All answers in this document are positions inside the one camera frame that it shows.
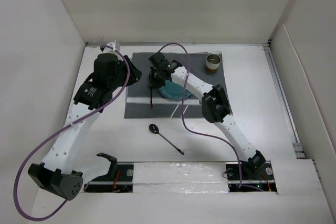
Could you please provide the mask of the teal ceramic plate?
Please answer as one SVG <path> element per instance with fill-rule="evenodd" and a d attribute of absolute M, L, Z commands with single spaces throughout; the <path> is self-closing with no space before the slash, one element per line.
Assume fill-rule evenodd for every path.
<path fill-rule="evenodd" d="M 158 88 L 158 91 L 164 98 L 170 100 L 181 100 L 182 97 L 186 99 L 192 95 L 188 90 L 183 92 L 183 87 L 181 85 L 170 80 L 166 80 L 165 85 Z"/>

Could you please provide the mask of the dark metal fork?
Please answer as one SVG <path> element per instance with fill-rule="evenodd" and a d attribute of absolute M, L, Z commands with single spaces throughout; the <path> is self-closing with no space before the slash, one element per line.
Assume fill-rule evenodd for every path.
<path fill-rule="evenodd" d="M 150 88 L 150 108 L 153 108 L 153 85 L 149 83 L 149 88 Z"/>

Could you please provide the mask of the grey striped cloth placemat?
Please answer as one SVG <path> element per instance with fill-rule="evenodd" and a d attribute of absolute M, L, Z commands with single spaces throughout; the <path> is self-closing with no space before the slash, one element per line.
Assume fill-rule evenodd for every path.
<path fill-rule="evenodd" d="M 134 52 L 132 54 L 132 63 L 142 72 L 142 77 L 140 81 L 127 88 L 124 113 L 126 119 L 181 117 L 181 100 L 164 98 L 158 89 L 153 89 L 153 108 L 150 108 L 149 73 L 152 65 L 149 57 L 153 54 L 153 52 Z M 220 84 L 223 88 L 226 88 L 222 63 L 220 63 L 216 72 L 211 73 L 206 70 L 206 57 L 209 54 L 209 52 L 190 53 L 190 71 L 206 83 Z"/>

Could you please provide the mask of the steel cup with white sleeve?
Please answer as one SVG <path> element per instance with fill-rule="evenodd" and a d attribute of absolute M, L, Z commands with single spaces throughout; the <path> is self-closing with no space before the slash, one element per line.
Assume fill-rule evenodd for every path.
<path fill-rule="evenodd" d="M 209 54 L 206 57 L 206 70 L 209 72 L 216 72 L 221 64 L 221 57 L 217 54 Z"/>

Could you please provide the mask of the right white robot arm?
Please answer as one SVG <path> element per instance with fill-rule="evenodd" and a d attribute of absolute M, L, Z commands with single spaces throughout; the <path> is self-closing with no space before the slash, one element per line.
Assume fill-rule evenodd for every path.
<path fill-rule="evenodd" d="M 212 85 L 188 72 L 183 65 L 173 60 L 169 62 L 161 52 L 149 58 L 149 82 L 153 88 L 164 86 L 170 80 L 196 96 L 201 102 L 202 116 L 218 127 L 234 147 L 242 163 L 246 179 L 254 179 L 261 174 L 266 159 L 245 137 L 233 118 L 233 113 L 222 85 Z"/>

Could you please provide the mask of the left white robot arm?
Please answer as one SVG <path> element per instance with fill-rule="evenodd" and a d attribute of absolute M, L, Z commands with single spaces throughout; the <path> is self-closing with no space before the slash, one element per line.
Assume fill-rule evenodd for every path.
<path fill-rule="evenodd" d="M 39 164 L 31 164 L 28 174 L 37 186 L 67 201 L 73 200 L 84 184 L 84 173 L 74 168 L 79 147 L 95 120 L 118 96 L 116 90 L 138 82 L 142 73 L 127 55 L 112 46 L 101 46 L 93 71 L 73 98 L 62 132 Z"/>

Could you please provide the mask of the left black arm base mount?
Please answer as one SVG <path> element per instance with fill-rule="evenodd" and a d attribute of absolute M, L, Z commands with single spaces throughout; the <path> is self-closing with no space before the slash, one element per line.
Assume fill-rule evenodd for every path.
<path fill-rule="evenodd" d="M 84 185 L 86 193 L 132 193 L 133 192 L 133 163 L 119 163 L 113 175 L 102 175 Z"/>

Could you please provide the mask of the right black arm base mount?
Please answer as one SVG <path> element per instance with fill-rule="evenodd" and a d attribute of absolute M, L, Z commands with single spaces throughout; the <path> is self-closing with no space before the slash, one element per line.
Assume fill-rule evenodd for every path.
<path fill-rule="evenodd" d="M 247 175 L 245 171 L 242 171 L 242 178 L 237 163 L 226 163 L 225 168 L 222 177 L 227 180 L 230 193 L 277 192 L 270 161 L 266 162 L 256 175 Z"/>

